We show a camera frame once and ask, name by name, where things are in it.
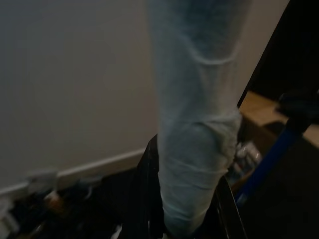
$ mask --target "baseboard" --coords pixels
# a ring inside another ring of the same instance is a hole
[[[57,189],[72,186],[80,178],[89,176],[108,176],[131,168],[140,161],[145,149],[116,155],[92,163],[83,164],[58,173]],[[27,196],[27,182],[0,189],[0,198],[9,197],[12,200]]]

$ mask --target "wooden floor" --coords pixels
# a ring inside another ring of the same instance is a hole
[[[275,111],[277,103],[253,92],[248,92],[240,107],[241,113],[262,126],[274,121],[285,123],[287,117]],[[311,125],[304,134],[305,138],[319,148],[319,126]]]

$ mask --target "white wall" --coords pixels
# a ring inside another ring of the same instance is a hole
[[[242,89],[287,2],[254,2]],[[1,1],[0,188],[146,146],[156,109],[145,15],[143,0]]]

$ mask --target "black object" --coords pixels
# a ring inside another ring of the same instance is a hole
[[[275,135],[284,127],[281,122],[265,126]],[[318,159],[319,149],[301,138],[278,162],[240,210],[249,239],[313,238],[318,233]]]
[[[158,180],[157,137],[149,142],[131,184],[127,219],[121,239],[162,238],[166,233]],[[229,185],[221,178],[201,228],[194,237],[246,239]]]

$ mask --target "light blue jeans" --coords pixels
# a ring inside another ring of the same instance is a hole
[[[159,182],[176,238],[203,222],[241,116],[236,56],[250,0],[148,0],[159,103]]]

